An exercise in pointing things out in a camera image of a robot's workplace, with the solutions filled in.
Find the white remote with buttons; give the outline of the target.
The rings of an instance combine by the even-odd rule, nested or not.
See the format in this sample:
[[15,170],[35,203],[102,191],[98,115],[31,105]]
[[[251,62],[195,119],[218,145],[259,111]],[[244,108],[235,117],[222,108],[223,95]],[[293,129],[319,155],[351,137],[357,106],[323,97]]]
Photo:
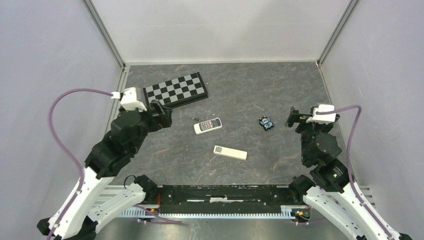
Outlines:
[[214,130],[218,130],[223,127],[222,121],[219,117],[202,121],[193,125],[194,132],[196,135],[208,133]]

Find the slim white remote control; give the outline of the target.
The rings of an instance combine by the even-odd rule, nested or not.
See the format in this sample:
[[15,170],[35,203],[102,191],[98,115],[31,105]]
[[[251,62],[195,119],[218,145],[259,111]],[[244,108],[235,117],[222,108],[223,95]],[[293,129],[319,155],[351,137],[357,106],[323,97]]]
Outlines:
[[243,160],[243,161],[245,161],[248,156],[248,153],[246,151],[218,146],[218,145],[214,146],[213,153],[218,156],[224,156],[224,157],[229,157],[229,158]]

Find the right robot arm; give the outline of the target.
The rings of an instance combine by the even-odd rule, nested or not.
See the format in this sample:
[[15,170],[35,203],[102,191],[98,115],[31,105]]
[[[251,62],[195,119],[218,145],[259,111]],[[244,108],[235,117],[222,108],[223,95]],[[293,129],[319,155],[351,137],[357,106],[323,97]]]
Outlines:
[[391,227],[372,206],[355,180],[350,162],[342,163],[342,149],[329,132],[340,113],[357,109],[346,145],[350,159],[353,134],[362,108],[350,105],[336,109],[334,105],[319,104],[310,113],[300,113],[291,107],[285,126],[297,124],[301,135],[301,162],[311,168],[311,177],[301,175],[289,185],[289,199],[305,203],[317,210],[350,240],[409,240],[411,237]]

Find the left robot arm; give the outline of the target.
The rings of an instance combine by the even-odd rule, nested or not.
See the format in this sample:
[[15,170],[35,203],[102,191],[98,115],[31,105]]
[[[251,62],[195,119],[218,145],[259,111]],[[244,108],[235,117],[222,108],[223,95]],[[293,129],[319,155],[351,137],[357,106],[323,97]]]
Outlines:
[[112,121],[110,131],[93,146],[85,160],[84,179],[78,180],[62,207],[50,218],[41,219],[37,228],[44,236],[56,240],[93,240],[111,220],[125,209],[141,203],[153,203],[157,198],[154,183],[145,175],[128,189],[93,208],[104,188],[130,163],[141,148],[148,133],[172,125],[172,112],[158,100],[148,111],[121,110]]

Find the black white chessboard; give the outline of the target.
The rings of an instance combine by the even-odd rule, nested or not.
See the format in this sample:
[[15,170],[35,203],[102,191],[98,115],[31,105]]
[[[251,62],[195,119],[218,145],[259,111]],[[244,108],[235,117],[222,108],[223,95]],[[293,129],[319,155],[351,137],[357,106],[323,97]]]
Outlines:
[[158,100],[163,106],[172,109],[209,97],[199,72],[156,83],[142,90],[147,104]]

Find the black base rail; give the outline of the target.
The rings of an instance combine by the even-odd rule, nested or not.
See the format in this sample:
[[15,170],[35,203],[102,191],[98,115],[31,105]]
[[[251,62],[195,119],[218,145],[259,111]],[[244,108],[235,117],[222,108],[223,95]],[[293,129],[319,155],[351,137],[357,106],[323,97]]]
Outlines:
[[304,206],[287,185],[162,185],[142,201],[162,214],[277,214],[282,206]]

